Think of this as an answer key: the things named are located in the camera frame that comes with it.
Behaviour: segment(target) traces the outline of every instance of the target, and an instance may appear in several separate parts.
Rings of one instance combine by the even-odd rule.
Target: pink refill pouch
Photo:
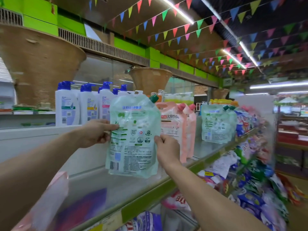
[[[175,102],[155,103],[161,112],[161,134],[174,137],[180,144],[180,161],[186,162],[187,158],[187,116]]]
[[[183,113],[187,116],[186,122],[186,136],[187,136],[187,158],[191,158],[194,155],[195,136],[196,136],[196,124],[197,116],[195,114],[195,105],[187,105],[182,103],[178,105],[179,110],[183,110]]]
[[[45,231],[68,195],[66,172],[57,173],[44,194],[12,231]]]

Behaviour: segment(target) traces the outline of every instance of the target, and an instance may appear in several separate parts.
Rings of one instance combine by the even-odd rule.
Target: hand
[[[180,162],[180,145],[178,141],[169,136],[161,135],[154,137],[157,144],[157,159],[161,166],[166,170],[174,165],[182,165]]]
[[[87,122],[73,132],[77,135],[79,147],[87,148],[96,143],[106,143],[110,140],[110,134],[105,131],[114,131],[118,128],[119,125],[109,124],[108,120],[97,119]]]

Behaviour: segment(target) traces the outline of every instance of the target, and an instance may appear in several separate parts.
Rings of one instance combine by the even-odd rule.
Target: ceiling
[[[174,4],[179,3],[179,9],[193,21],[204,19],[199,26],[196,22],[190,25],[187,32],[185,32],[184,25],[188,24],[188,21],[179,13],[175,16],[173,9],[168,10],[169,6],[164,1],[151,0],[149,6],[149,0],[142,0],[138,13],[137,2],[139,1],[108,0],[105,2],[97,0],[96,6],[95,0],[53,0],[53,3],[83,19],[100,26],[106,26],[123,37],[139,41],[146,46],[152,46],[163,54],[212,74],[221,77],[234,75],[241,78],[251,78],[260,74],[260,71],[250,63],[251,60],[244,51],[238,48],[239,44],[236,39],[221,23],[217,22],[213,32],[210,32],[209,26],[213,23],[213,13],[201,0],[192,0],[189,9],[189,0],[170,0]],[[260,61],[259,68],[262,72],[266,72],[269,67],[273,69],[279,67],[280,71],[306,67],[308,63],[308,37],[306,36],[306,32],[308,32],[308,0],[261,0],[254,14],[252,14],[250,3],[257,0],[207,1],[220,13],[223,20],[228,21],[229,28],[237,37],[241,37],[241,41],[247,49],[253,51],[253,57],[256,61]],[[236,14],[246,11],[242,14],[242,23],[237,15],[232,21],[230,10],[236,7],[239,7]],[[168,11],[163,20],[162,13],[166,10]],[[155,16],[157,17],[153,26],[152,18]],[[200,29],[199,37],[197,36],[198,28]],[[267,31],[270,29],[274,29],[272,34]],[[257,33],[256,37],[252,40],[253,35],[251,34],[255,33]],[[242,58],[242,63],[249,63],[247,65],[249,68],[242,71],[242,68],[237,68],[234,62],[230,63],[226,60],[226,54],[221,51],[225,47],[231,47],[230,53],[235,57],[237,54],[243,53],[238,56]],[[228,72],[230,64],[234,64],[231,69],[232,73]]]

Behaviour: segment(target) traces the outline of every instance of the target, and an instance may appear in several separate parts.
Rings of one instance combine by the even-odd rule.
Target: laundry detergent bag
[[[110,104],[111,132],[106,159],[110,174],[149,178],[157,173],[154,136],[160,135],[160,111],[144,94],[115,98]]]

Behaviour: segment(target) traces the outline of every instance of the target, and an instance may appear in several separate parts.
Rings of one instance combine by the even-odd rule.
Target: air vent
[[[103,54],[106,57],[121,60],[134,65],[150,66],[150,59],[132,54],[109,44],[59,28],[59,37],[79,46],[80,48]]]
[[[22,15],[0,8],[0,23],[22,26]]]
[[[171,71],[172,74],[174,75],[174,77],[178,77],[178,78],[181,78],[181,79],[184,79],[184,80],[188,80],[188,81],[195,82],[195,83],[202,84],[202,85],[206,85],[206,86],[212,86],[212,87],[218,87],[219,86],[219,84],[217,82],[210,81],[208,79],[205,79],[205,78],[202,78],[202,77],[199,77],[199,76],[195,76],[193,74],[181,71],[179,69],[175,69],[171,66],[167,66],[167,65],[162,64],[162,63],[160,64],[160,68],[161,69],[167,69],[167,70]]]

